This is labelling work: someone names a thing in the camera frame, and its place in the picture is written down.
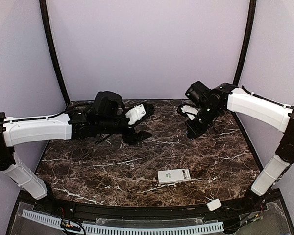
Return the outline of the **white remote control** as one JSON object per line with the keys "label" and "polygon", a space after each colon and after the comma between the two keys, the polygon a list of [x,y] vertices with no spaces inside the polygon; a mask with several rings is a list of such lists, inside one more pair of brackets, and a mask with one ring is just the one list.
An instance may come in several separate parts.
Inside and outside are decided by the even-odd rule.
{"label": "white remote control", "polygon": [[183,179],[182,174],[183,169],[174,169],[174,170],[164,170],[158,171],[158,182],[160,184],[168,184],[168,183],[175,183],[175,182],[182,182],[189,179]]}

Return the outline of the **white battery cover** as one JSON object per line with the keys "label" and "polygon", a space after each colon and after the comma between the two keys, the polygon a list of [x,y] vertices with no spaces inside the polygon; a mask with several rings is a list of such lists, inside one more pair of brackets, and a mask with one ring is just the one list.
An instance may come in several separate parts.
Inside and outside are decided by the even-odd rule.
{"label": "white battery cover", "polygon": [[219,199],[211,200],[206,204],[209,211],[214,211],[222,206],[222,203]]}

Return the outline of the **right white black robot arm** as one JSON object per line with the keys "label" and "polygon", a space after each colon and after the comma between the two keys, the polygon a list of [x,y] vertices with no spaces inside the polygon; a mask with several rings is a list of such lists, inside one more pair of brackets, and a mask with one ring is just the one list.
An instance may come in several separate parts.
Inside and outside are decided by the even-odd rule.
{"label": "right white black robot arm", "polygon": [[268,150],[256,149],[256,156],[261,157],[262,169],[251,183],[240,202],[244,212],[251,212],[258,207],[268,190],[279,181],[294,164],[294,105],[270,100],[244,86],[222,83],[215,88],[208,88],[198,81],[190,85],[185,96],[192,102],[189,107],[181,107],[186,121],[187,136],[195,139],[205,134],[216,119],[226,111],[237,115],[246,129],[246,140],[253,147],[264,146],[256,140],[256,131],[261,128],[267,132],[261,134],[263,141],[269,141]]}

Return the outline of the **black frame post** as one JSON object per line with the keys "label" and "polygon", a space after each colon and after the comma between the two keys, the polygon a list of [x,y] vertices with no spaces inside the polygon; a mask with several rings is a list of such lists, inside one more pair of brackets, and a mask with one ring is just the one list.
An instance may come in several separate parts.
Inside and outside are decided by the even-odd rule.
{"label": "black frame post", "polygon": [[43,22],[46,42],[49,49],[49,55],[51,58],[51,62],[53,65],[54,73],[57,79],[58,86],[60,88],[63,100],[66,105],[70,104],[70,98],[69,94],[64,82],[64,78],[62,75],[62,71],[60,68],[60,64],[57,57],[57,52],[53,40],[52,30],[51,30],[51,24],[49,20],[49,13],[48,13],[48,7],[47,7],[47,1],[46,0],[39,0],[39,6],[40,6],[40,12],[41,12],[41,18]]}
{"label": "black frame post", "polygon": [[237,85],[240,82],[244,64],[245,64],[245,59],[247,56],[248,52],[248,47],[249,47],[249,42],[252,34],[252,29],[253,29],[253,23],[254,23],[254,17],[255,17],[255,12],[256,12],[256,4],[257,0],[250,0],[249,1],[249,8],[248,8],[248,14],[247,14],[247,20],[246,20],[246,26],[245,26],[245,33],[244,33],[244,38],[242,42],[242,47],[241,47],[241,52],[240,56],[238,59],[237,63],[237,68],[236,72],[233,78],[233,85]]}

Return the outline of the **black front rail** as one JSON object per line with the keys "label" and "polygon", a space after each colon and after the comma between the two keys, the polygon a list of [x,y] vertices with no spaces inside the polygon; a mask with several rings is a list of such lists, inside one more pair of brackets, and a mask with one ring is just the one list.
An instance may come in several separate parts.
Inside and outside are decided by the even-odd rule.
{"label": "black front rail", "polygon": [[65,210],[65,216],[78,220],[112,219],[180,219],[180,218],[230,218],[237,217],[242,211],[219,208],[210,211],[206,204],[175,207],[121,207],[72,202],[57,199],[56,202]]}

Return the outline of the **left black frame post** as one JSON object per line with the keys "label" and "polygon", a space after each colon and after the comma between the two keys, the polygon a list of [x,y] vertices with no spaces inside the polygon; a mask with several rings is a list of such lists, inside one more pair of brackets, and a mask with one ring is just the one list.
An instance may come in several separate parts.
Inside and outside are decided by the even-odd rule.
{"label": "left black frame post", "polygon": [[40,12],[41,12],[41,18],[43,22],[46,42],[49,49],[49,55],[51,58],[51,62],[53,65],[54,73],[57,79],[58,86],[60,88],[63,100],[66,105],[70,104],[70,98],[69,94],[64,82],[64,78],[62,75],[62,71],[60,68],[60,64],[57,57],[57,52],[53,40],[52,30],[51,30],[51,24],[49,20],[49,13],[48,13],[48,7],[47,7],[47,1],[46,0],[39,0],[39,6],[40,6]]}

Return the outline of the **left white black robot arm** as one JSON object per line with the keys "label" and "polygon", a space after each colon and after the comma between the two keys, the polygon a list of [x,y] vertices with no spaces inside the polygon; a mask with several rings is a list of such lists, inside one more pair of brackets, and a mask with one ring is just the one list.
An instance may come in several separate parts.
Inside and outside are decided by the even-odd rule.
{"label": "left white black robot arm", "polygon": [[135,126],[154,114],[152,104],[142,102],[127,108],[114,92],[98,92],[91,103],[81,103],[50,116],[7,117],[0,113],[0,172],[25,189],[48,213],[59,210],[46,182],[38,178],[17,156],[19,144],[48,140],[81,140],[118,134],[123,142],[135,145],[152,136],[135,131]]}

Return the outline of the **right black frame post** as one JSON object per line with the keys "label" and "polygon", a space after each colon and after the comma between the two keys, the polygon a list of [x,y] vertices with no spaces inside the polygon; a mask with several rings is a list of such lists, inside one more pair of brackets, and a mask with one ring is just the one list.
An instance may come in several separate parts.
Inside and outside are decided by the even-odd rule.
{"label": "right black frame post", "polygon": [[245,59],[247,56],[248,52],[248,47],[249,47],[249,42],[252,34],[252,29],[253,29],[253,23],[254,23],[254,17],[255,17],[255,12],[256,12],[256,4],[257,0],[250,0],[249,1],[249,8],[248,8],[248,14],[247,14],[247,20],[246,20],[246,26],[245,26],[245,33],[244,33],[244,38],[242,42],[242,47],[241,47],[241,52],[240,56],[238,59],[237,63],[237,68],[236,72],[233,78],[233,85],[237,85],[240,82],[244,64],[245,64]]}

